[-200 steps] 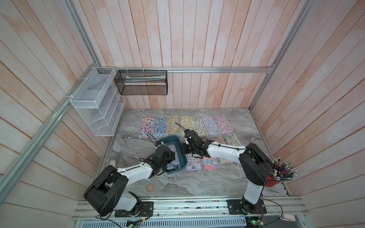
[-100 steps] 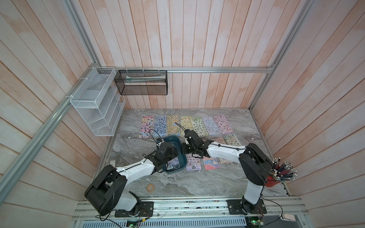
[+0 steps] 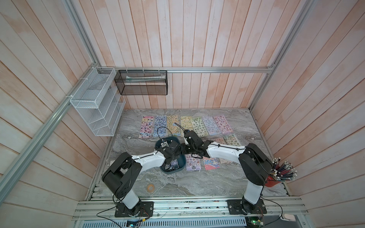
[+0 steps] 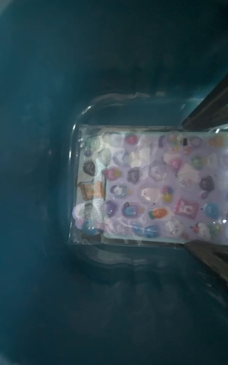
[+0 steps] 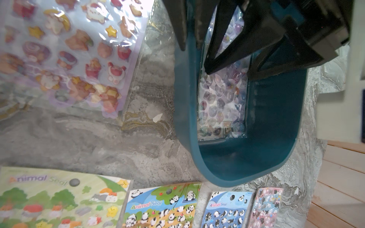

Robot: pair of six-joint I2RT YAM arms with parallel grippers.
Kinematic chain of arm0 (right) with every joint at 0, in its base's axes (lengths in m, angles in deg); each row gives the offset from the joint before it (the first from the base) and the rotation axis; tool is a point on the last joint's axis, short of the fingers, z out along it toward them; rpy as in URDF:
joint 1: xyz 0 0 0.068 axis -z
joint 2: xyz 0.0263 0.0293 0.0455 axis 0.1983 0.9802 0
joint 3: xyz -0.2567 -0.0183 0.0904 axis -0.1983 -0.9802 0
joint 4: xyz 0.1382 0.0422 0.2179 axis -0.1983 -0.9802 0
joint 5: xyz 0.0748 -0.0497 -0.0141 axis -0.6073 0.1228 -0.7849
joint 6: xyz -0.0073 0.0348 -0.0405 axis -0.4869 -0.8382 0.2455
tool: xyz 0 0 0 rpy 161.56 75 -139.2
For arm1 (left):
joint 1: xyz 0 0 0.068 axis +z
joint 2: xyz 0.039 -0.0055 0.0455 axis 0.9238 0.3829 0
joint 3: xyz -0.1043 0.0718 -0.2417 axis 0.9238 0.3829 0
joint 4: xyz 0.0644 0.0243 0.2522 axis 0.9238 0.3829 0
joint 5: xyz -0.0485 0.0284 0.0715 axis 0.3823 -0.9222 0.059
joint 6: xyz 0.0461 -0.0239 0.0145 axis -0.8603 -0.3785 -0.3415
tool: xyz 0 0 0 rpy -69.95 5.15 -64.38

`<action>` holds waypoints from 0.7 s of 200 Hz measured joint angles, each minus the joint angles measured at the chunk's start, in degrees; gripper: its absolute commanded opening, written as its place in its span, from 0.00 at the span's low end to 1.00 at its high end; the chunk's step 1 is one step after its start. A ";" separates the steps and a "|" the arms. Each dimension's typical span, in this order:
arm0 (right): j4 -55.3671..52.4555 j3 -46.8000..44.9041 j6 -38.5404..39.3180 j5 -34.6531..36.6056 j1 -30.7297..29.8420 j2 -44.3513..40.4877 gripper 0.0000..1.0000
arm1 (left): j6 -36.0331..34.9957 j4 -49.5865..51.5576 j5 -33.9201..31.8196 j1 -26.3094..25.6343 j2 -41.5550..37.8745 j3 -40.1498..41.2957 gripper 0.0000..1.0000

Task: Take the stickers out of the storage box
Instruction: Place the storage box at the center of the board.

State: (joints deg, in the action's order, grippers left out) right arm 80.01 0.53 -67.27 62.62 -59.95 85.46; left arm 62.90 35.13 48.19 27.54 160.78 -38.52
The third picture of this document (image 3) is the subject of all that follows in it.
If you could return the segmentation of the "dark small sticker sheet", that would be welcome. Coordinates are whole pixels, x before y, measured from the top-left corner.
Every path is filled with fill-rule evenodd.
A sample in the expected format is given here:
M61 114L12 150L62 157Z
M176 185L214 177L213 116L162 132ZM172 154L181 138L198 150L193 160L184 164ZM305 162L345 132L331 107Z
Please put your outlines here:
M180 168L178 160L172 160L168 171L175 171Z

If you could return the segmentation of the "teal plastic storage box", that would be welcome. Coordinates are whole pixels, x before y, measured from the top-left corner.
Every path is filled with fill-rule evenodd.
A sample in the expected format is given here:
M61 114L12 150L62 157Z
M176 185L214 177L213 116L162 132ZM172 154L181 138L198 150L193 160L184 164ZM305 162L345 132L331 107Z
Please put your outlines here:
M155 149L165 157L165 161L160 167L161 171L172 174L181 171L185 167L186 158L177 137L169 136L158 140Z

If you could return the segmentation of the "purple doll sticker sheet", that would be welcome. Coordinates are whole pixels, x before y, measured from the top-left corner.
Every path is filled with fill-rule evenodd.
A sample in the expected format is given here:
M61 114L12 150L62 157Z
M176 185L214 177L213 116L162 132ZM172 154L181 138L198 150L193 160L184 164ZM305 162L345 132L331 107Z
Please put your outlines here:
M192 157L191 154L186 154L185 158L187 171L200 171L202 169L200 159Z

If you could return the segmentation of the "white green sticker sheet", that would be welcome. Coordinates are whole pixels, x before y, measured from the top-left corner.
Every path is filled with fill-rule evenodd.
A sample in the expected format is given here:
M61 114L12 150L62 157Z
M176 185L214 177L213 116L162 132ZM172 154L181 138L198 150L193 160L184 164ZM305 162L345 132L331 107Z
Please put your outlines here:
M193 128L194 128L194 131L197 133L197 135L199 137L205 137L205 136L209 135L209 133L208 133L208 131L207 131L207 129L206 129L204 123L203 123L203 120L200 116L192 118L191 122L192 122L192 125L193 125Z

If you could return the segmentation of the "blue red character sheet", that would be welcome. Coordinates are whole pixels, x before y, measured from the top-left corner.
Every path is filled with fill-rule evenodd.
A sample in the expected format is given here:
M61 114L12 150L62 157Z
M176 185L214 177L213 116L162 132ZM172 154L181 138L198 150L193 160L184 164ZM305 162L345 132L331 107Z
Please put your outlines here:
M215 169L219 169L220 165L219 165L219 159L218 158L206 158L203 157L203 164L204 164L204 168L205 170L215 170Z

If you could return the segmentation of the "green panda sticker sheet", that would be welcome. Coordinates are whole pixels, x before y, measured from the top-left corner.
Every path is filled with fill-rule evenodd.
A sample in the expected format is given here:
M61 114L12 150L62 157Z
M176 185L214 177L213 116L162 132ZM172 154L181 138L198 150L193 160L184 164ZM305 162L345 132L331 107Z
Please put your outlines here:
M191 116L181 116L180 125L187 130L194 130Z

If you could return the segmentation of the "lilac gem sticker sheet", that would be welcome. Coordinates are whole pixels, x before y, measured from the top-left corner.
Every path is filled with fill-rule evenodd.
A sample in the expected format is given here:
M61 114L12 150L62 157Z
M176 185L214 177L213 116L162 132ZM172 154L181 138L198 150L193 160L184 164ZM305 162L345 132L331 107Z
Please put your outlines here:
M221 133L215 119L212 116L203 116L202 121L209 135L218 135Z

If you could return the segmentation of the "yellow animal sticker sheet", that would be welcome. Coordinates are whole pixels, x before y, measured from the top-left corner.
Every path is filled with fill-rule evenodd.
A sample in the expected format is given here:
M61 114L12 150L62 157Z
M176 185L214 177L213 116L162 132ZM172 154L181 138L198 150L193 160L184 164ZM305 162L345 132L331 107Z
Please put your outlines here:
M167 116L167 128L173 136L181 136L181 129L175 123L179 123L179 116Z

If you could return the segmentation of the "blue penguin sticker sheet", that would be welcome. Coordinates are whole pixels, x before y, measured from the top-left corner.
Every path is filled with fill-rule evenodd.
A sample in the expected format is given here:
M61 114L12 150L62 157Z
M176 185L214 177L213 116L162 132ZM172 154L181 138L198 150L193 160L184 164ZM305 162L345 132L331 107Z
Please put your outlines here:
M167 116L155 116L153 137L166 136Z

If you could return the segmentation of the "pink character sticker sheet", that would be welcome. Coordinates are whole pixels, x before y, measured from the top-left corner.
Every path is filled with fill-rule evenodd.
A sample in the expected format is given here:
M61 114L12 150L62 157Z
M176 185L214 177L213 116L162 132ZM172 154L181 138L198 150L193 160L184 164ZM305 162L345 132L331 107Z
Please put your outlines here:
M223 135L233 134L233 129L229 125L224 115L214 116L217 126Z

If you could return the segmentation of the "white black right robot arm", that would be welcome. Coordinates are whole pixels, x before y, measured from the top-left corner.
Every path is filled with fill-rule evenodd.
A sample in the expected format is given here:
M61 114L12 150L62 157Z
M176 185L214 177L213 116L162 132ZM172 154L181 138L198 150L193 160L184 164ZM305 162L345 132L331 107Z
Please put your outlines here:
M273 164L257 145L249 143L234 147L211 140L203 141L190 130L184 130L184 139L184 154L196 154L199 158L222 158L241 165L249 182L242 199L227 200L231 215L267 213L261 194Z

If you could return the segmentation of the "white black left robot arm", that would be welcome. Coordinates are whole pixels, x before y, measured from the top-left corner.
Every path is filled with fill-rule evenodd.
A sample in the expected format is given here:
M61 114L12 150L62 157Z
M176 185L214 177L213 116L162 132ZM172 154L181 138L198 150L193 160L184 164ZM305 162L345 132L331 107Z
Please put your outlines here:
M157 141L155 150L144 155L122 153L102 175L103 183L115 197L115 217L150 217L154 203L141 202L133 192L140 172L165 167L182 154L181 144L176 137L167 137Z

